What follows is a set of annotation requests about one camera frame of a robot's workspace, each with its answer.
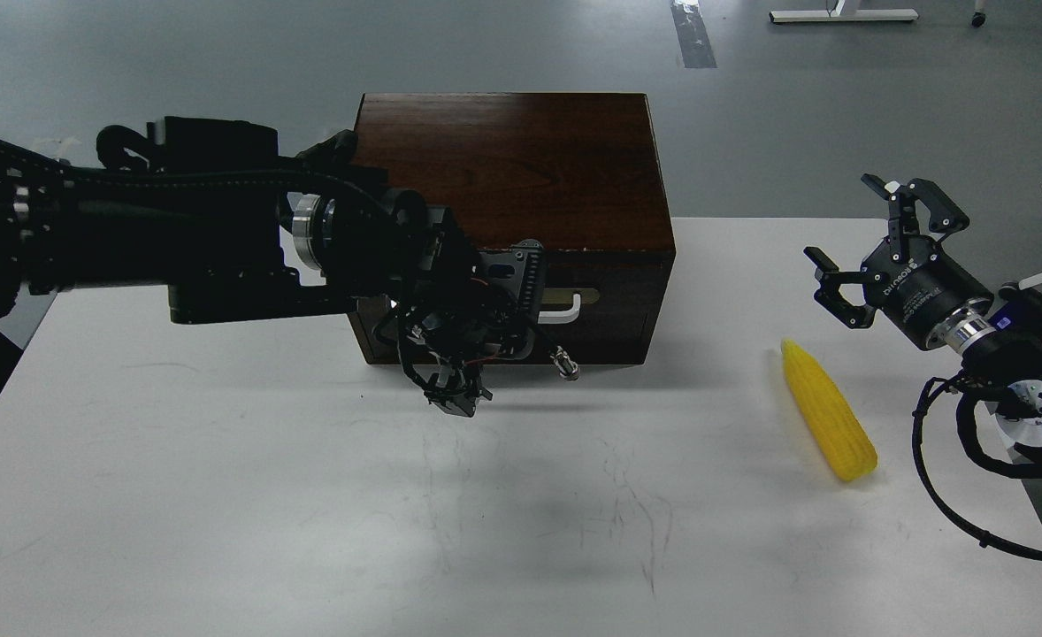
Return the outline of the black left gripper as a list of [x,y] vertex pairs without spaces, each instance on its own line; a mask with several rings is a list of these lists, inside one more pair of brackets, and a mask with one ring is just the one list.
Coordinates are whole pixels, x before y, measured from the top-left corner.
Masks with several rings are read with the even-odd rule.
[[[477,249],[452,210],[413,190],[344,197],[344,295],[362,356],[399,363],[444,414],[473,417],[493,399],[483,364],[534,353],[545,271],[540,242]],[[427,362],[439,367],[425,379],[415,365]]]

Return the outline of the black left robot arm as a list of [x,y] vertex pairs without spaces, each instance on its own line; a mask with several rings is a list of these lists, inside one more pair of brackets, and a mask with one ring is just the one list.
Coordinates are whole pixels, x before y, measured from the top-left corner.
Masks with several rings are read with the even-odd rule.
[[451,209],[355,162],[350,129],[281,156],[254,122],[166,116],[96,137],[99,168],[0,140],[0,319],[17,295],[165,285],[177,324],[355,313],[429,403],[471,417],[490,362],[545,352],[547,267],[537,241],[472,245]]

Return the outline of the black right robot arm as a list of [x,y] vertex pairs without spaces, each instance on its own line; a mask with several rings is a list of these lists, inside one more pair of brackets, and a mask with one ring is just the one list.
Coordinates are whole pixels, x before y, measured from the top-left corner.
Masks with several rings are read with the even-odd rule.
[[943,515],[981,547],[1042,562],[1039,549],[958,515],[932,485],[922,451],[925,417],[951,392],[959,395],[959,442],[974,464],[1007,479],[1042,480],[1042,294],[1018,283],[990,290],[946,254],[943,242],[970,220],[937,183],[888,182],[871,173],[862,181],[888,205],[886,235],[855,271],[808,247],[815,299],[849,329],[868,329],[882,313],[918,349],[957,352],[961,370],[928,379],[913,411],[917,475]]

